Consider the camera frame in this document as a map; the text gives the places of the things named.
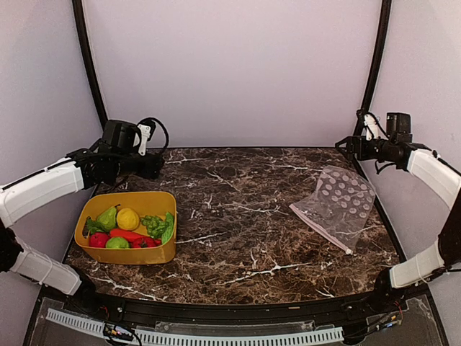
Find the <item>clear dotted zip bag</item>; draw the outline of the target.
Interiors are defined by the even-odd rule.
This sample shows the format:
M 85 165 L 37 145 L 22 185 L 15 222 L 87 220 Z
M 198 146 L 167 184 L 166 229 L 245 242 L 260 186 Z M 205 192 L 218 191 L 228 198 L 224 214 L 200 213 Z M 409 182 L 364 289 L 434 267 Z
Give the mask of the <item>clear dotted zip bag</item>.
M 374 201 L 375 189 L 367 180 L 348 169 L 327 166 L 315 190 L 290 209 L 312 230 L 351 255 Z

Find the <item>yellow toy lemon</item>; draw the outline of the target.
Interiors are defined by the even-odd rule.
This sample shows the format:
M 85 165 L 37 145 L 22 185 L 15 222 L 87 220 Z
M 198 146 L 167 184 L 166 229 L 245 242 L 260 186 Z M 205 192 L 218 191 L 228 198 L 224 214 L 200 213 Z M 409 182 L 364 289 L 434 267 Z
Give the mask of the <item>yellow toy lemon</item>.
M 140 217 L 132 208 L 123 208 L 117 212 L 116 222 L 120 229 L 134 231 L 139 226 Z

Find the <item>yellow plastic basket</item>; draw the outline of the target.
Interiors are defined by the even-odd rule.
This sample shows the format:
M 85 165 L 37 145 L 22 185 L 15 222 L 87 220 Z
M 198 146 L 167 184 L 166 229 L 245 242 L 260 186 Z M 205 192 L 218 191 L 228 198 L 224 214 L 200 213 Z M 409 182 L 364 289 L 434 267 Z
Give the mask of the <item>yellow plastic basket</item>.
M 97 195 L 84 206 L 75 227 L 74 239 L 90 257 L 101 263 L 116 265 L 154 265 L 170 262 L 176 255 L 176 232 L 168 242 L 159 247 L 144 249 L 106 249 L 89 245 L 84 236 L 84 227 L 88 218 L 95 219 L 111 206 L 132 208 L 139 216 L 159 216 L 164 218 L 170 212 L 177 216 L 176 199 L 162 191 L 119 192 Z

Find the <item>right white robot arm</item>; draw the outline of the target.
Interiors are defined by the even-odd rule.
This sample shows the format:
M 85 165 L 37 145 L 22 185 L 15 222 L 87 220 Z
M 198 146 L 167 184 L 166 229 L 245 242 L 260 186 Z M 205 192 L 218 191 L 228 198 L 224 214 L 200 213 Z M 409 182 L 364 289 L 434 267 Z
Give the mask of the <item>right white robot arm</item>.
M 411 139 L 411 134 L 388 139 L 347 136 L 335 144 L 348 160 L 375 160 L 408 172 L 432 190 L 449 211 L 431 246 L 379 273 L 367 298 L 368 307 L 375 313 L 384 312 L 411 287 L 428 283 L 460 263 L 460 173 L 436 151 Z

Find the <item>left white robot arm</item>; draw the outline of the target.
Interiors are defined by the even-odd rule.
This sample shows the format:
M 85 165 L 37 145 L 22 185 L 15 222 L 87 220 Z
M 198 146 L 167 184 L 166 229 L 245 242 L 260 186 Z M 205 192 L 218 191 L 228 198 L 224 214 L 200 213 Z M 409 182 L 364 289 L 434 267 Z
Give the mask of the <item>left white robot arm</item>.
M 56 163 L 1 186 L 1 271 L 14 272 L 67 296 L 86 314 L 96 314 L 101 297 L 92 282 L 72 267 L 57 262 L 23 242 L 12 226 L 24 216 L 63 196 L 99 183 L 113 185 L 134 174 L 155 179 L 164 165 L 162 153 L 114 154 L 74 151 Z

